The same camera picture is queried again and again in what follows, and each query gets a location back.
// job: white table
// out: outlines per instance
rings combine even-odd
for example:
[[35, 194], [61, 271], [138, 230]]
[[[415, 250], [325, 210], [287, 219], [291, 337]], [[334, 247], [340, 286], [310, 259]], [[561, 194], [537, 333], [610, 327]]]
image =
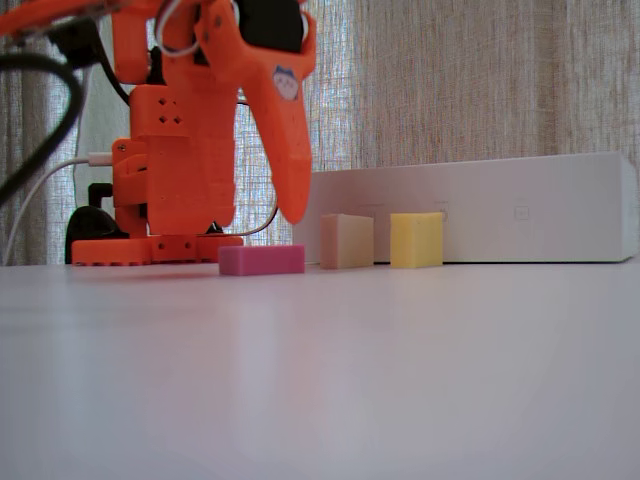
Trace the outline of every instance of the white table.
[[640, 264], [0, 269], [0, 478], [640, 478]]

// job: orange 3d printed part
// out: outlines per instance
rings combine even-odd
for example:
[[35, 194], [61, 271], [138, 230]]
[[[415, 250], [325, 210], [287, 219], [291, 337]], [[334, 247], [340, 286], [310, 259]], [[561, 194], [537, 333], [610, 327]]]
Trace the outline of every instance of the orange 3d printed part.
[[[238, 237], [207, 234], [234, 218], [234, 119], [242, 89], [269, 159], [278, 207], [305, 212], [311, 147], [301, 82], [316, 25], [297, 0], [31, 0], [0, 17], [19, 41], [63, 19], [110, 14], [114, 70], [130, 95], [130, 138], [113, 144], [118, 238], [77, 240], [82, 265], [216, 261]], [[147, 20], [162, 41], [151, 80]]]

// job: sheer curtain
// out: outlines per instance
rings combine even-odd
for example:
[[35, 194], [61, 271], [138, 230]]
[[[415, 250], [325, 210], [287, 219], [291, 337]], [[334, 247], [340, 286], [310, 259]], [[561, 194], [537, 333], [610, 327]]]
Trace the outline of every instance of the sheer curtain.
[[[20, 4], [19, 0], [0, 0], [0, 13]], [[0, 39], [5, 53], [7, 39]], [[46, 42], [37, 42], [29, 50], [56, 55]], [[0, 75], [0, 178], [7, 178], [57, 125], [67, 105], [67, 88], [57, 78], [40, 73], [3, 73]], [[73, 157], [76, 129], [49, 159], [46, 168]], [[57, 263], [62, 260], [67, 213], [74, 205], [70, 171], [51, 178], [34, 198], [22, 222], [14, 258], [19, 264]], [[26, 192], [0, 209], [0, 248], [4, 251], [9, 230]]]
[[[318, 21], [317, 68], [304, 86], [315, 170], [602, 150], [621, 150], [638, 163], [637, 2], [311, 0], [305, 8]], [[102, 27], [108, 44], [108, 25]], [[2, 81], [7, 169], [21, 158], [24, 142], [34, 141], [39, 125], [29, 120], [29, 135], [23, 136], [4, 112], [29, 118], [28, 103], [17, 99], [39, 94], [20, 93], [10, 76]], [[13, 87], [6, 86], [9, 81]], [[48, 112], [45, 103], [63, 108], [59, 98], [51, 102], [55, 95], [43, 97], [49, 103], [38, 101], [36, 111]], [[126, 135], [127, 125], [126, 109], [95, 71], [80, 151], [108, 150], [115, 137]], [[246, 107], [238, 107], [236, 141], [232, 229], [240, 231], [260, 224], [273, 198]], [[78, 168], [78, 203], [86, 203], [91, 181], [109, 178], [108, 169]], [[70, 187], [68, 176], [57, 178], [47, 202], [31, 212], [21, 262], [61, 259]], [[13, 208], [0, 213], [3, 235]], [[250, 242], [288, 242], [290, 231], [278, 218]]]

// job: black cable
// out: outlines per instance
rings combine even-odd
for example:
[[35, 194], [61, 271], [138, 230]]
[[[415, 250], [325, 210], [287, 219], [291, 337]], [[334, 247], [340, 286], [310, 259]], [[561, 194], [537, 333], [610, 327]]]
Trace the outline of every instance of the black cable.
[[56, 129], [40, 144], [35, 152], [0, 187], [0, 207], [16, 193], [47, 159], [55, 152], [82, 112], [84, 94], [73, 71], [55, 60], [34, 53], [17, 53], [0, 56], [0, 72], [8, 70], [33, 70], [50, 73], [69, 87], [69, 105]]
[[120, 98], [124, 100], [124, 103], [129, 105], [129, 94], [127, 94], [127, 92], [124, 91], [124, 88], [122, 88], [122, 85], [120, 85], [118, 77], [116, 77], [113, 68], [111, 68], [111, 64], [109, 63], [109, 59], [107, 58], [107, 54], [104, 52], [104, 50], [102, 51], [102, 55], [100, 55], [100, 65], [102, 66], [102, 70], [107, 76], [107, 80], [109, 80], [109, 83], [111, 84], [113, 89], [120, 96]]

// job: yellow block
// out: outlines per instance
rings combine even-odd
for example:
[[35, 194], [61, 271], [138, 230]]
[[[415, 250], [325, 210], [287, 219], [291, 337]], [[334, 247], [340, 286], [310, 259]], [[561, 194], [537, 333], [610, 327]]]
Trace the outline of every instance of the yellow block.
[[391, 266], [442, 265], [442, 213], [391, 214]]

